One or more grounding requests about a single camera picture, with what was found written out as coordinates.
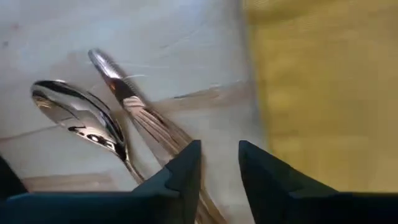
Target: black object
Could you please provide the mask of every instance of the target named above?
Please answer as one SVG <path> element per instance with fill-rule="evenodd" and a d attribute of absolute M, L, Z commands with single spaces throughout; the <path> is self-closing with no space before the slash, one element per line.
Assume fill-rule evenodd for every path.
<path fill-rule="evenodd" d="M 256 223 L 398 223 L 398 194 L 338 192 L 247 141 L 239 164 Z"/>
<path fill-rule="evenodd" d="M 0 203 L 10 196 L 26 193 L 27 190 L 0 156 Z"/>
<path fill-rule="evenodd" d="M 194 223 L 200 161 L 196 140 L 132 192 L 15 195 L 0 202 L 0 223 Z"/>

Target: yellow cloth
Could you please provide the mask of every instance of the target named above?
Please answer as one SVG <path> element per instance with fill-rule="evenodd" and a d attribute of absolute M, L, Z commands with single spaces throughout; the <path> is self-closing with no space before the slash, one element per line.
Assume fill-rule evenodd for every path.
<path fill-rule="evenodd" d="M 271 152 L 337 190 L 398 191 L 398 1 L 244 11 Z"/>

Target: spoon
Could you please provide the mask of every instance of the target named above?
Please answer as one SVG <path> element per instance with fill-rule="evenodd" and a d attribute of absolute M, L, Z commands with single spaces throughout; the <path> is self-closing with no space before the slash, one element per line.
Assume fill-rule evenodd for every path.
<path fill-rule="evenodd" d="M 113 152 L 137 183 L 143 183 L 143 176 L 129 159 L 119 123 L 100 99 L 61 80 L 37 81 L 30 90 L 34 103 L 54 123 Z"/>

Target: silver spoon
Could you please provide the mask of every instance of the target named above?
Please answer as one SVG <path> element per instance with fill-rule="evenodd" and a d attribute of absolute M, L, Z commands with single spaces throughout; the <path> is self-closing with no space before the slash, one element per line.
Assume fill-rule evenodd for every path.
<path fill-rule="evenodd" d="M 122 129 L 96 96 L 64 81 L 37 81 L 30 89 L 39 109 L 53 122 L 117 155 L 138 184 L 144 178 L 129 159 Z"/>
<path fill-rule="evenodd" d="M 100 49 L 90 50 L 88 56 L 162 166 L 193 140 L 150 105 L 138 92 L 138 86 L 125 79 L 125 73 L 111 57 Z M 200 190 L 197 222 L 226 223 L 204 185 Z"/>

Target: white table surface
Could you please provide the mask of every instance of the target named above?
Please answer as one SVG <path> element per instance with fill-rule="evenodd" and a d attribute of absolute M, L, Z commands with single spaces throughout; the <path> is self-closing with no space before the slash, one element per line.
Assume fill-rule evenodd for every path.
<path fill-rule="evenodd" d="M 54 127 L 35 107 L 31 84 L 61 79 L 91 90 L 118 114 L 146 176 L 160 169 L 91 65 L 93 47 L 112 55 L 149 100 L 166 105 L 175 96 L 243 84 L 251 93 L 227 104 L 182 106 L 166 116 L 202 140 L 206 186 L 228 222 L 252 223 L 238 141 L 263 146 L 263 135 L 245 43 L 237 0 L 0 0 L 0 153 L 32 190 L 136 186 L 114 155 Z M 54 183 L 63 177 L 69 184 Z"/>

